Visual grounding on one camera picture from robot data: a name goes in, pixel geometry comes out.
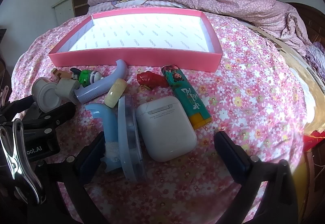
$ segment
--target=bed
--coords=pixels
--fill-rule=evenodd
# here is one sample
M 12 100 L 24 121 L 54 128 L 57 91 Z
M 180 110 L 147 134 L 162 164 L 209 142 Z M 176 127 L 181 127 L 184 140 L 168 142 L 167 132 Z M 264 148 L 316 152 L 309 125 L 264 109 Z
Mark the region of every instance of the bed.
M 182 70 L 213 118 L 210 124 L 196 131 L 198 142 L 193 151 L 158 163 L 150 159 L 142 145 L 148 178 L 145 183 L 129 183 L 123 172 L 104 173 L 103 165 L 85 186 L 110 223 L 215 223 L 239 190 L 215 152 L 213 135 L 219 130 L 226 131 L 249 155 L 269 162 L 286 159 L 292 170 L 296 168 L 308 118 L 303 87 L 290 70 L 299 63 L 288 66 L 279 53 L 283 49 L 272 40 L 282 39 L 280 44 L 290 52 L 297 51 L 296 57 L 304 54 L 310 44 L 304 24 L 292 6 L 275 0 L 89 0 L 88 3 L 91 6 L 88 15 L 47 31 L 19 58 L 12 75 L 11 101 L 29 96 L 33 82 L 41 76 L 54 80 L 49 51 L 95 12 L 151 5 L 202 10 L 224 52 L 215 73 Z M 79 68 L 98 70 L 103 76 L 115 70 L 115 66 Z M 128 67 L 126 92 L 132 95 L 136 107 L 142 99 L 172 95 L 168 88 L 152 91 L 141 88 L 136 75 L 147 70 L 160 73 L 157 67 Z M 89 103 L 103 101 L 104 96 L 100 96 Z M 101 130 L 101 121 L 93 119 L 85 105 L 78 105 L 75 117 L 57 129 L 61 152 L 47 161 L 60 162 L 68 155 L 78 154 Z M 246 220 L 256 212 L 264 188 L 262 185 Z M 78 219 L 63 185 L 61 191 L 71 215 Z

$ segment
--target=red toy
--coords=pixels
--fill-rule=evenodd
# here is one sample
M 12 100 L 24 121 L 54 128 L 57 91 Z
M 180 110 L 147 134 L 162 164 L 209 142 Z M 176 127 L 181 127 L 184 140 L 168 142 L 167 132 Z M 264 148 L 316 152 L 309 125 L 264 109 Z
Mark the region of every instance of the red toy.
M 168 88 L 167 80 L 158 74 L 146 71 L 136 75 L 139 85 L 144 86 L 148 90 L 153 90 L 155 87 Z

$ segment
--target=white earbud case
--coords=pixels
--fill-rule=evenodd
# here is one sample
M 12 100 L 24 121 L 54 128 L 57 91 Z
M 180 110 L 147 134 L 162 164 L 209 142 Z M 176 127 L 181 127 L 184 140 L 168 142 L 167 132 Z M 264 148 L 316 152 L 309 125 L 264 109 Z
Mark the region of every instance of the white earbud case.
M 144 103 L 136 110 L 147 151 L 157 162 L 166 162 L 190 152 L 196 146 L 195 131 L 174 96 Z

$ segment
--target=dark wooden headboard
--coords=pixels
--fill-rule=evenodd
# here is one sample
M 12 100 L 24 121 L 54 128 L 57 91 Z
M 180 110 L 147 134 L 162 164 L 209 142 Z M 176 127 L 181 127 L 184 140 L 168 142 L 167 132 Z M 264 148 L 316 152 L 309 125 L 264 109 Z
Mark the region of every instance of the dark wooden headboard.
M 305 4 L 295 2 L 288 2 L 288 4 L 294 6 L 303 19 L 310 41 L 320 42 L 325 47 L 325 15 Z

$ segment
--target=white round container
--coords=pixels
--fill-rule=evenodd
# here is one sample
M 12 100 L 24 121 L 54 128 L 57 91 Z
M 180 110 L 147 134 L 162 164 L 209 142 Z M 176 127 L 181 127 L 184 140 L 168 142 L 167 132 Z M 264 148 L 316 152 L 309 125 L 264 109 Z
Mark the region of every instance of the white round container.
M 55 94 L 57 84 L 46 77 L 38 78 L 32 88 L 33 99 L 43 112 L 49 112 L 61 104 L 61 99 Z

